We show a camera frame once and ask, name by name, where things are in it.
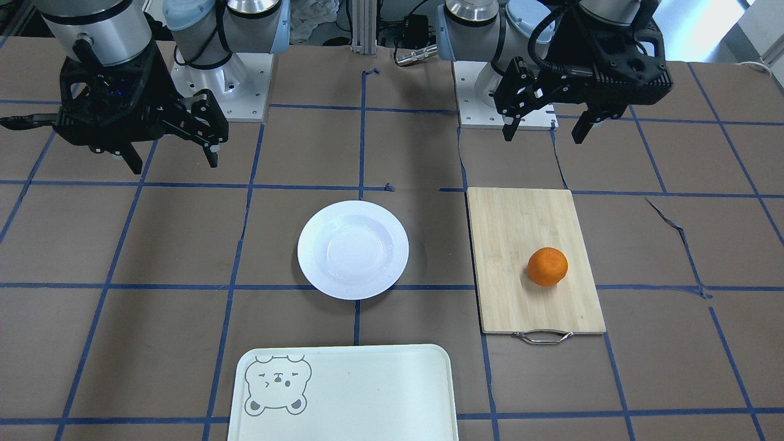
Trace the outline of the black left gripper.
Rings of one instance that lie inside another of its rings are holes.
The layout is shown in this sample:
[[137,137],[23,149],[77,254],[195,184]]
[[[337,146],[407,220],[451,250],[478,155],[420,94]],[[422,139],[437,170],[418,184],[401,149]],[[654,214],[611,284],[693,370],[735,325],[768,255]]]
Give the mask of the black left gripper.
[[658,103],[674,86],[655,5],[550,5],[523,32],[494,93],[501,111],[510,100],[520,115],[503,117],[511,142],[522,116],[548,104],[586,104],[572,140],[580,145],[594,121],[619,118],[630,104]]

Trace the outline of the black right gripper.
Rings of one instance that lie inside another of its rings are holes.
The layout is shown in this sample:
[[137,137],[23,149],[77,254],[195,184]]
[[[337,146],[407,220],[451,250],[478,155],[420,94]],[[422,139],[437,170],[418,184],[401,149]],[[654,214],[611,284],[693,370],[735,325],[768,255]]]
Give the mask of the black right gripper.
[[84,37],[73,50],[75,59],[67,58],[61,68],[57,134],[73,145],[120,153],[135,175],[145,162],[129,143],[167,134],[196,143],[208,165],[218,167],[219,144],[229,131],[224,112],[209,89],[191,97],[178,92],[155,41],[114,66],[101,65]]

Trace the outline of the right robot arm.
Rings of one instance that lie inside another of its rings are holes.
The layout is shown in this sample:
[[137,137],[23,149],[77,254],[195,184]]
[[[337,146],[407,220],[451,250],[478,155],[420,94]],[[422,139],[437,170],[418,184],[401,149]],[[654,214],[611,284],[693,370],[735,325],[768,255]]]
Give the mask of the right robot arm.
[[223,98],[249,89],[241,53],[275,54],[290,42],[288,1],[165,1],[174,62],[190,95],[176,87],[152,20],[132,1],[36,1],[67,58],[56,113],[2,119],[8,129],[50,126],[75,146],[123,158],[140,174],[135,142],[174,135],[202,148],[210,167],[228,140]]

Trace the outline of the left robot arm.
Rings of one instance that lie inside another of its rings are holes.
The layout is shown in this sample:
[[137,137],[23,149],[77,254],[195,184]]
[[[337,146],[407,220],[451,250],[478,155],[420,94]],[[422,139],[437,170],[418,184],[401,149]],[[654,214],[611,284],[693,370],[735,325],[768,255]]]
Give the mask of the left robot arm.
[[658,1],[446,1],[437,47],[448,61],[487,62],[506,141],[549,104],[585,104],[572,129],[582,143],[631,104],[658,103],[674,86]]

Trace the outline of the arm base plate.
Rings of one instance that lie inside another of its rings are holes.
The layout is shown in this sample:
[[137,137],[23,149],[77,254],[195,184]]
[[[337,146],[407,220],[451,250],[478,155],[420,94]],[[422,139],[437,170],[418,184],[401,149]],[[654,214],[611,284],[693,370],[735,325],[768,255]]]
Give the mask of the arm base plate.
[[200,89],[210,89],[228,122],[263,123],[274,61],[273,54],[238,53],[212,70],[175,64],[170,73],[182,95],[190,97]]
[[[462,128],[493,129],[503,128],[512,123],[512,117],[521,116],[518,103],[505,103],[506,108],[498,110],[494,93],[499,87],[502,76],[490,62],[455,61],[453,62],[454,90],[458,100],[460,126]],[[518,129],[549,130],[558,129],[556,112],[551,104],[522,116]]]

